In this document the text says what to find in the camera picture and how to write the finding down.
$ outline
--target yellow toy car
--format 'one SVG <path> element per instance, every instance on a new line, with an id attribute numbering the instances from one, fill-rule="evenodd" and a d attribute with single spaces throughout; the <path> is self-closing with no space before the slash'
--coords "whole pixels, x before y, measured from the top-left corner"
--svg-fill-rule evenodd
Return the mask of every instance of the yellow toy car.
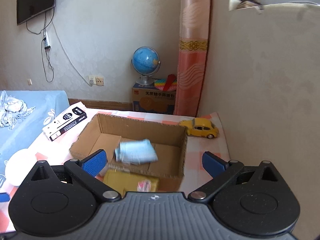
<path id="1" fill-rule="evenodd" d="M 212 139 L 216 138 L 219 134 L 219 129 L 210 120 L 205 118 L 181 121 L 179 125 L 188 128 L 188 135 Z"/>

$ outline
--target wooden baseboard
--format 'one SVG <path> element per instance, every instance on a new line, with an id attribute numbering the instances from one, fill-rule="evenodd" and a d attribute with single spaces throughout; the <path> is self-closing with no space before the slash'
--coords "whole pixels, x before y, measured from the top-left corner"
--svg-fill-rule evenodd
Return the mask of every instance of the wooden baseboard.
<path id="1" fill-rule="evenodd" d="M 75 104 L 82 102 L 87 108 L 106 109 L 106 110 L 118 110 L 118 111 L 132 111 L 132 103 L 122 102 L 109 102 L 109 101 L 97 101 L 97 100 L 84 100 L 69 98 L 69 104 Z"/>

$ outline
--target cardboard box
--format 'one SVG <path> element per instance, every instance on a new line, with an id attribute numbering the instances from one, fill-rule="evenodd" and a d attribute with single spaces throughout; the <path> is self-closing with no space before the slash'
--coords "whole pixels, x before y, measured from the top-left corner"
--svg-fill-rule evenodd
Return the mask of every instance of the cardboard box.
<path id="1" fill-rule="evenodd" d="M 176 91 L 161 91 L 152 85 L 132 87 L 133 110 L 144 113 L 173 114 Z"/>
<path id="2" fill-rule="evenodd" d="M 51 140 L 55 140 L 60 135 L 74 127 L 87 118 L 85 111 L 81 110 L 78 103 L 69 106 L 61 114 L 59 114 L 51 123 L 42 128 L 45 135 Z"/>
<path id="3" fill-rule="evenodd" d="M 116 162 L 114 150 L 121 140 L 149 139 L 158 161 L 143 165 Z M 179 125 L 134 120 L 97 114 L 70 148 L 82 160 L 99 149 L 105 150 L 110 168 L 159 178 L 158 190 L 178 191 L 183 179 L 187 131 Z"/>

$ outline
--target red object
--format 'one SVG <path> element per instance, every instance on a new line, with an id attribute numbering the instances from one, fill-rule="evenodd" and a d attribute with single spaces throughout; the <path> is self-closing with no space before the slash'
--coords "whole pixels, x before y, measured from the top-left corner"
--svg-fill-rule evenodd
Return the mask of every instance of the red object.
<path id="1" fill-rule="evenodd" d="M 163 91 L 168 91 L 172 83 L 177 79 L 177 77 L 173 74 L 170 74 L 167 78 L 167 81 L 164 85 Z"/>
<path id="2" fill-rule="evenodd" d="M 46 160 L 48 157 L 41 154 L 41 153 L 37 153 L 36 154 L 36 157 L 37 157 L 37 160 L 40 161 L 40 160 Z"/>

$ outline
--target wall-mounted tv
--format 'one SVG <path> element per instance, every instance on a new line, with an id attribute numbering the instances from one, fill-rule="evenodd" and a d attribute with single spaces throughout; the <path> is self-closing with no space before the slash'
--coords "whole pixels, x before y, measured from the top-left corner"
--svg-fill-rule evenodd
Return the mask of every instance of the wall-mounted tv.
<path id="1" fill-rule="evenodd" d="M 17 0 L 17 25 L 48 11 L 55 6 L 55 0 Z"/>

